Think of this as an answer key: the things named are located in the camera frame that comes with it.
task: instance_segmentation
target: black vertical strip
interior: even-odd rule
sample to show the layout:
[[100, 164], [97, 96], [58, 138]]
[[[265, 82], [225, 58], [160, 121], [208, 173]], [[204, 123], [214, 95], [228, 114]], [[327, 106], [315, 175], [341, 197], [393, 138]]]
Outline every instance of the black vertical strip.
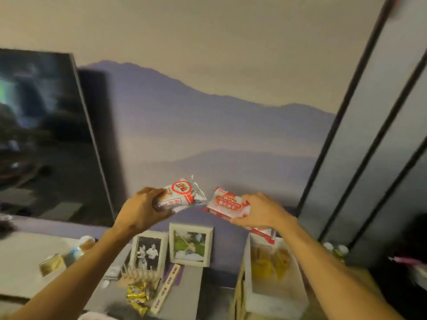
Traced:
[[347, 201], [348, 197], [351, 194], [351, 191], [356, 186], [356, 183], [358, 182], [360, 176], [363, 174], [363, 171], [365, 170], [366, 166], [368, 165], [369, 161], [371, 160], [372, 156], [375, 154], [375, 151], [381, 144], [381, 141], [384, 139], [384, 136], [386, 135], [387, 131], [389, 130], [390, 126], [392, 125], [393, 121], [397, 117], [398, 113], [400, 112], [401, 108], [405, 104], [405, 101], [408, 99], [409, 94], [413, 90], [414, 86], [416, 85], [419, 77], [423, 73], [425, 67], [427, 64], [427, 49], [415, 67], [414, 71], [412, 72], [412, 75], [409, 77], [409, 80], [406, 82], [405, 87], [401, 91], [400, 95], [398, 96], [395, 104], [393, 105], [392, 109], [390, 110], [389, 115], [387, 116], [387, 119], [384, 121], [383, 125], [381, 126], [380, 130], [378, 131], [377, 135], [375, 136], [371, 146], [369, 147], [368, 151], [366, 152], [365, 157], [361, 161], [359, 167], [357, 168], [355, 174], [351, 178], [347, 188], [345, 189], [341, 199], [339, 200], [336, 208], [334, 209], [334, 212], [329, 217], [328, 222], [323, 228], [322, 233], [320, 234], [318, 240], [321, 242], [325, 235], [328, 233], [328, 230], [330, 226], [333, 224], [335, 219], [337, 218], [339, 212], [341, 211], [342, 207], [344, 206], [345, 202]]
[[421, 158], [421, 156], [425, 153], [427, 149], [427, 136], [422, 141], [421, 145], [418, 147], [418, 149], [412, 154], [409, 161], [406, 163], [406, 165], [403, 167], [399, 175], [396, 177], [394, 182], [390, 185], [390, 187], [387, 189], [384, 196], [381, 198], [381, 200], [377, 203], [375, 208], [373, 208], [371, 214], [369, 217], [365, 220], [363, 225], [360, 227], [359, 231], [355, 234], [353, 240], [348, 245], [348, 248], [351, 249], [354, 247], [354, 245], [357, 243], [357, 241], [360, 239], [361, 236], [365, 233], [368, 226], [372, 223], [372, 221], [377, 216], [378, 212], [382, 209], [384, 204], [388, 201], [388, 199], [393, 195], [393, 193], [396, 191], [398, 186], [402, 183], [402, 181], [405, 179], [405, 177], [409, 174], [411, 169], [415, 166], [417, 161]]
[[383, 31], [387, 19], [390, 16], [390, 13], [393, 10], [395, 3], [396, 0], [386, 0], [381, 9], [380, 15], [378, 16], [374, 29], [371, 32], [365, 50], [363, 51], [362, 57], [360, 58], [359, 63], [357, 64], [357, 68], [354, 72], [353, 78], [351, 79], [350, 84], [348, 85], [348, 89], [345, 93], [341, 106], [328, 132], [326, 140], [323, 144], [323, 148], [320, 151], [317, 161], [313, 167], [313, 171], [311, 172], [310, 178], [308, 179], [307, 185], [304, 189], [304, 192], [302, 193], [301, 199], [297, 207], [297, 216], [301, 214], [302, 207], [304, 206], [304, 203], [308, 197], [308, 193], [310, 192], [313, 183], [317, 177], [317, 174], [320, 170], [320, 166], [322, 166], [323, 164], [324, 158], [326, 157], [326, 154], [329, 150], [332, 140], [334, 139], [336, 131], [338, 130], [338, 127], [341, 124], [341, 120], [344, 117], [345, 112], [347, 111], [348, 105], [350, 104], [350, 100], [354, 95], [354, 92], [360, 82], [360, 79], [362, 78], [362, 74], [366, 69], [369, 59], [371, 58], [372, 52], [374, 51], [375, 45], [377, 44], [377, 41], [381, 35], [381, 32]]

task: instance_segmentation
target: wafer biscuit package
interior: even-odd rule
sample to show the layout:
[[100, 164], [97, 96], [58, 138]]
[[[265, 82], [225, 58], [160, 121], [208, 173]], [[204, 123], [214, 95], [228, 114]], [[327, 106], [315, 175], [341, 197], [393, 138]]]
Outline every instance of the wafer biscuit package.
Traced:
[[205, 194], [199, 185], [193, 180], [181, 178], [179, 181], [165, 187], [166, 192], [157, 199], [155, 208], [157, 210], [172, 209], [178, 212], [192, 204], [207, 201]]
[[[215, 189], [213, 199], [207, 204], [206, 211], [211, 212], [225, 220], [236, 217], [247, 217], [251, 206], [248, 201], [240, 196], [234, 195], [219, 187]], [[276, 231], [272, 228], [259, 229], [248, 228], [253, 233], [263, 236], [269, 243], [273, 244], [276, 238]]]

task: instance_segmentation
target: television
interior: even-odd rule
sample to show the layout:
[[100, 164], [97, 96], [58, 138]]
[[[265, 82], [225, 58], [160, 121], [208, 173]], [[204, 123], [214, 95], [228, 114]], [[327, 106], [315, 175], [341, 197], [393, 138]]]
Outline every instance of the television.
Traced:
[[114, 222], [71, 54], [0, 49], [0, 212]]

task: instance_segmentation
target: framed photograph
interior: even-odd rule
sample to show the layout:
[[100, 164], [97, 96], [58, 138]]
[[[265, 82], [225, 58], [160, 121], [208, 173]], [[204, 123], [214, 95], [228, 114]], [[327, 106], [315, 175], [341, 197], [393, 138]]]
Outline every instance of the framed photograph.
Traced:
[[169, 224], [169, 251], [172, 263], [209, 267], [214, 227]]
[[132, 241], [129, 264], [135, 268], [164, 274], [167, 254], [168, 233], [161, 231], [144, 231], [136, 235]]

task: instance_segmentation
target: open cardboard box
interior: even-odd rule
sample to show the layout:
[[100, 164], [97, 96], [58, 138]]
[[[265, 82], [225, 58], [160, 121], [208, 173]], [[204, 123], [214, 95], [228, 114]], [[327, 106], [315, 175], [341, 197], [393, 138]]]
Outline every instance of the open cardboard box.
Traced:
[[[257, 244], [269, 245], [273, 249], [284, 248], [289, 252], [291, 261], [281, 280], [275, 277], [262, 279], [253, 276], [251, 246]], [[309, 301], [296, 258], [284, 240], [276, 238], [274, 244], [269, 244], [263, 237], [250, 233], [246, 241], [243, 259], [246, 270], [246, 311], [267, 317], [300, 319], [308, 307]]]

